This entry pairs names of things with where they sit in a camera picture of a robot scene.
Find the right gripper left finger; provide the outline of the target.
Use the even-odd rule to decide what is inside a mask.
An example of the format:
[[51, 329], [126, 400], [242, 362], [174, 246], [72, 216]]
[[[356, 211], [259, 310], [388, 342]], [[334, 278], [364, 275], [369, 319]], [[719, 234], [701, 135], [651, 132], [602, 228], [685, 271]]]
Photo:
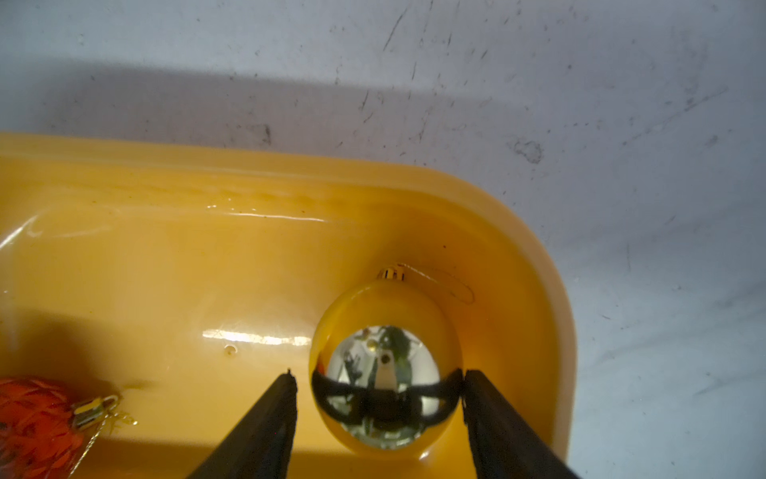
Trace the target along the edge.
[[283, 373], [189, 479], [285, 479], [297, 425], [297, 383]]

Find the shiny silver-gold ball ornament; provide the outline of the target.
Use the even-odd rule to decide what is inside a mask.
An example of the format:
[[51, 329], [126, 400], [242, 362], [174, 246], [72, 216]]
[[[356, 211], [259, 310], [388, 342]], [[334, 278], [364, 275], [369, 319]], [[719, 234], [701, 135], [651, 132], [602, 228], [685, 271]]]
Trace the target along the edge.
[[461, 395], [457, 331], [433, 295], [451, 287], [406, 263], [351, 287], [323, 313], [309, 353], [309, 383], [328, 430], [350, 450], [413, 457], [446, 430]]

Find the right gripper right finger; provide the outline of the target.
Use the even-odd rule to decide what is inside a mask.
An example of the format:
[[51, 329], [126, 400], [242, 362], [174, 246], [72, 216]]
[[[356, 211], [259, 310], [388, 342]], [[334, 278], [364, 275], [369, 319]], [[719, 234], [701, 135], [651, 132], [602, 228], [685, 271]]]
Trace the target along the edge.
[[466, 372], [463, 415], [479, 478], [578, 478], [481, 371]]

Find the red glitter ball ornament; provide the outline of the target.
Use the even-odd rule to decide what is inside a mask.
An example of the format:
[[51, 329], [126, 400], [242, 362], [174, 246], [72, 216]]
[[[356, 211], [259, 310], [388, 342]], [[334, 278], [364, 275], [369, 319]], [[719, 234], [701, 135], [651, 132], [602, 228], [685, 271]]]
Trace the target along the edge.
[[104, 428], [138, 421], [118, 395], [80, 400], [63, 383], [35, 376], [1, 379], [1, 476], [70, 478]]

